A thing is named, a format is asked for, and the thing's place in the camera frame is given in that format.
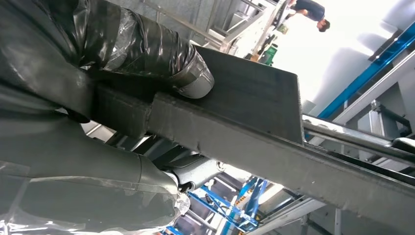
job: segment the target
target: person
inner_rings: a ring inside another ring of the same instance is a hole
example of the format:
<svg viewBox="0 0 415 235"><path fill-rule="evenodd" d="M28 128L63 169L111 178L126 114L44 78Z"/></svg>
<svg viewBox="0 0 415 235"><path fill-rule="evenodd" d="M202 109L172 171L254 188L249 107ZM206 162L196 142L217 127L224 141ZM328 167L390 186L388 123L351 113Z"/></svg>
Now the person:
<svg viewBox="0 0 415 235"><path fill-rule="evenodd" d="M295 14L301 14L317 22L317 28L320 32L325 32L330 28L330 22L325 19L325 7L312 0L291 0L289 5L295 10Z"/></svg>

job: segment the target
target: metal rack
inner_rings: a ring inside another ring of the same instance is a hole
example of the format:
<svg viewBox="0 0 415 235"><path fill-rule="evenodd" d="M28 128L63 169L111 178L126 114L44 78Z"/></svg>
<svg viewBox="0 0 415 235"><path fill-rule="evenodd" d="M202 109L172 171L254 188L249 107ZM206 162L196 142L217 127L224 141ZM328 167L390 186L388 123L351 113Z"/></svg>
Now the metal rack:
<svg viewBox="0 0 415 235"><path fill-rule="evenodd" d="M276 18L278 11L282 6L285 6L285 1L275 3L273 1L264 0L267 2L267 7L263 7L256 5L249 0L241 0L249 7L256 9L258 13L253 17L242 19L233 25L233 27L230 29L224 30L222 28L218 29L216 27L212 27L212 22L216 14L215 8L218 3L218 0L215 0L209 22L207 24L207 30L203 30L196 27L194 24L191 24L187 20L181 18L180 16L161 8L157 4L154 4L148 0L141 1L145 5L156 10L157 22L160 21L160 17L163 14L194 31L199 36L202 36L206 42L204 45L202 45L203 47L209 47L232 55L235 55L238 51L238 42L243 42L243 46L241 46L241 48L243 48L244 51L256 53L259 47L265 41L268 34L268 29Z"/></svg>

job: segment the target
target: protective plastic cover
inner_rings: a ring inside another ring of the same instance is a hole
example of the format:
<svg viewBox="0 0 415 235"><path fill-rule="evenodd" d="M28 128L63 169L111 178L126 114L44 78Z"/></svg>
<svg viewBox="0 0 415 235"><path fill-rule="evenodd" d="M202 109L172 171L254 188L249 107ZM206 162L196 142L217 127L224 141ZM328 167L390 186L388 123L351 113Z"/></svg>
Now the protective plastic cover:
<svg viewBox="0 0 415 235"><path fill-rule="evenodd" d="M27 166L0 162L0 234L137 235L164 229L190 206L179 192L91 177L28 178ZM154 217L155 204L170 204Z"/></svg>
<svg viewBox="0 0 415 235"><path fill-rule="evenodd" d="M90 117L99 78L81 67L145 75L201 98L214 80L195 48L104 0L1 0L0 80Z"/></svg>

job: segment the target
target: white wall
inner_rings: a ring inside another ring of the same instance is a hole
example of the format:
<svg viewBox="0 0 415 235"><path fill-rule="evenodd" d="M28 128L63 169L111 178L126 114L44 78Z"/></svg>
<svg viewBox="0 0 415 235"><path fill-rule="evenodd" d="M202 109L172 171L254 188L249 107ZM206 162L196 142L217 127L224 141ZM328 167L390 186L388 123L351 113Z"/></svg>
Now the white wall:
<svg viewBox="0 0 415 235"><path fill-rule="evenodd" d="M369 65L368 58L399 27L415 20L415 1L320 0L331 28L295 16L278 42L274 67L299 76L301 98L316 104L318 115Z"/></svg>

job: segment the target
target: metal rail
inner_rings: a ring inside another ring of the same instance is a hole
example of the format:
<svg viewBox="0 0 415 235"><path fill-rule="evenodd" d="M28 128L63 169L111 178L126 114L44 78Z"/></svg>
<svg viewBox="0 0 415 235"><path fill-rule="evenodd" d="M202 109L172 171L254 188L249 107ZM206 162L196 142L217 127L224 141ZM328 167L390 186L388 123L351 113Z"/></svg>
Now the metal rail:
<svg viewBox="0 0 415 235"><path fill-rule="evenodd" d="M156 10L156 11L162 13L162 14L164 14L165 16L168 16L168 17L174 19L175 21L179 22L180 24L182 24L182 25L188 27L189 29L193 30L194 32L202 35L206 40L208 40L210 43L216 45L217 47L221 46L221 41L219 39L217 39L217 38L213 37L212 35L198 29L194 24L191 24L190 22L188 22L187 20L181 18L180 16L177 16L177 15L173 14L172 12L169 12L169 11L163 9L159 5L154 4L150 1L147 1L147 0L141 0L141 1L145 5L153 8L154 10Z"/></svg>
<svg viewBox="0 0 415 235"><path fill-rule="evenodd" d="M206 228L212 230L212 232L216 232L216 228L212 227L209 223L206 222L206 220L204 220L203 218L201 218L200 216L198 216L195 212L193 212L192 210L188 210L187 214L194 218L195 220L197 220L199 223L203 224L204 226L206 226Z"/></svg>
<svg viewBox="0 0 415 235"><path fill-rule="evenodd" d="M356 159L344 155L340 159L319 149L259 132L163 94L154 99L149 128L204 156L243 168L337 208L405 232L414 229L408 220L415 217L412 177L374 165L367 169L347 161Z"/></svg>
<svg viewBox="0 0 415 235"><path fill-rule="evenodd" d="M401 163L415 166L415 154L391 147L392 143L380 136L327 122L307 115L302 116L304 130L311 135L321 137L374 153Z"/></svg>

